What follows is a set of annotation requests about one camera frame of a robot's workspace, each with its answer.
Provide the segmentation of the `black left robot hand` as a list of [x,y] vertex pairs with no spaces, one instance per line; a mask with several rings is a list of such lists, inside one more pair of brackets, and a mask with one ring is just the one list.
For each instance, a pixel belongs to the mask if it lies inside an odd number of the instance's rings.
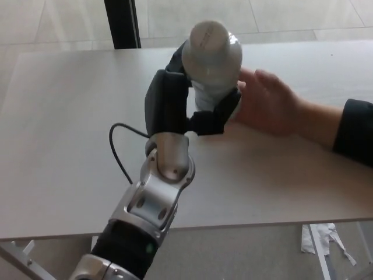
[[192,87],[182,66],[182,44],[173,53],[164,69],[153,77],[145,96],[145,123],[149,137],[161,132],[184,135],[193,131],[197,135],[218,135],[224,133],[224,126],[238,106],[240,91],[235,87],[213,110],[196,111],[187,117],[187,98]]

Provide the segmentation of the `person's bare hand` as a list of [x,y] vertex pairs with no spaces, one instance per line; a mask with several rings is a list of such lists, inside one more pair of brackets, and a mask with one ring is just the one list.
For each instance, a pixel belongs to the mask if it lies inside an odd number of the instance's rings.
[[234,121],[276,137],[296,135],[332,148],[342,119],[341,108],[297,96],[275,74],[241,68],[241,105]]

